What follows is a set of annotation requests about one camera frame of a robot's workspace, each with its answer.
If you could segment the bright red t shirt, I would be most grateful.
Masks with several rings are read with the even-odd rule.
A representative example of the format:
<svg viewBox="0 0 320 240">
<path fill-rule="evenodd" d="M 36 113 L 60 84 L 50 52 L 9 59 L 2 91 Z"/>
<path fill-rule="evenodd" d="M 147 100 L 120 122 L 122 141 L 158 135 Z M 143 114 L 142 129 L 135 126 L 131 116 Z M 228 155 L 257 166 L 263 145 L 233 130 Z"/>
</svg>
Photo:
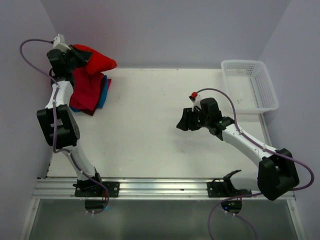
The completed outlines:
<svg viewBox="0 0 320 240">
<path fill-rule="evenodd" d="M 114 59 L 101 54 L 91 47 L 82 44 L 74 44 L 73 46 L 81 51 L 92 52 L 89 62 L 83 67 L 89 75 L 113 70 L 117 67 L 117 62 Z"/>
</svg>

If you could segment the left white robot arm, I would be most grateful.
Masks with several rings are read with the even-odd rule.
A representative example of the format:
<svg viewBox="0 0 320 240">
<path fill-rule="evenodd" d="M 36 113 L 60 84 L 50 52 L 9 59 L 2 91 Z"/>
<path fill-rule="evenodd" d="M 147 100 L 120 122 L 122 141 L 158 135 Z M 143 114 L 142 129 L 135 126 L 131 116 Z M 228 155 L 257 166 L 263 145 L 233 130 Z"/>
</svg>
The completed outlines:
<svg viewBox="0 0 320 240">
<path fill-rule="evenodd" d="M 69 107 L 75 88 L 73 71 L 84 67 L 92 55 L 74 45 L 56 46 L 46 54 L 53 71 L 49 76 L 52 93 L 48 104 L 36 113 L 48 145 L 55 154 L 65 155 L 75 170 L 79 189 L 102 184 L 99 173 L 80 145 L 80 129 Z"/>
</svg>

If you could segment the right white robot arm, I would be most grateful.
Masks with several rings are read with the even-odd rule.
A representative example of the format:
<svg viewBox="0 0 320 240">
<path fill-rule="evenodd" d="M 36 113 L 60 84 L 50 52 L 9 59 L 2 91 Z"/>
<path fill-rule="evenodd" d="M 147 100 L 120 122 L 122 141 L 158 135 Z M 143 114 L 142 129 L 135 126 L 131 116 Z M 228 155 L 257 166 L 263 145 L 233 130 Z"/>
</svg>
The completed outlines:
<svg viewBox="0 0 320 240">
<path fill-rule="evenodd" d="M 206 128 L 211 135 L 235 147 L 257 166 L 257 173 L 237 169 L 223 178 L 214 179 L 209 187 L 220 196 L 234 197 L 258 191 L 274 201 L 300 183 L 295 163 L 290 160 L 290 151 L 285 148 L 277 150 L 262 142 L 254 145 L 243 136 L 244 130 L 236 128 L 234 119 L 222 115 L 214 98 L 191 96 L 190 100 L 193 106 L 183 109 L 177 129 L 197 131 Z"/>
</svg>

